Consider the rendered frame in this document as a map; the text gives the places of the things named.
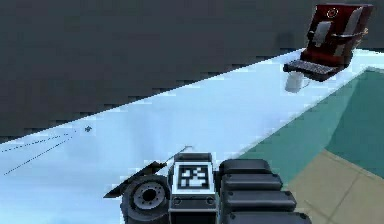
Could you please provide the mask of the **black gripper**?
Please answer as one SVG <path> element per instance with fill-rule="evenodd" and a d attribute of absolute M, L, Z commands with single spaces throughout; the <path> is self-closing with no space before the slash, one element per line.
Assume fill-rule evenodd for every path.
<path fill-rule="evenodd" d="M 157 174 L 166 166 L 153 161 L 104 195 L 121 197 L 124 224 L 169 224 L 170 188 L 167 177 Z"/>

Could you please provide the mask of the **red coffee machine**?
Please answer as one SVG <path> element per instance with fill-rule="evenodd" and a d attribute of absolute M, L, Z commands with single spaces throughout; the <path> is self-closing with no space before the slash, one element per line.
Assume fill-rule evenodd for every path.
<path fill-rule="evenodd" d="M 367 30 L 372 4 L 317 4 L 300 57 L 287 62 L 284 72 L 301 72 L 323 82 L 350 65 L 353 50 Z"/>

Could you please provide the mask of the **white mug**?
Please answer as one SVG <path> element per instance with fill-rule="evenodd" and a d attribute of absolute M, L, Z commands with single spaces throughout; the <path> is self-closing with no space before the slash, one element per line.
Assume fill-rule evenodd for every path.
<path fill-rule="evenodd" d="M 285 84 L 285 90 L 290 93 L 298 93 L 301 89 L 307 87 L 310 80 L 301 72 L 290 72 Z"/>

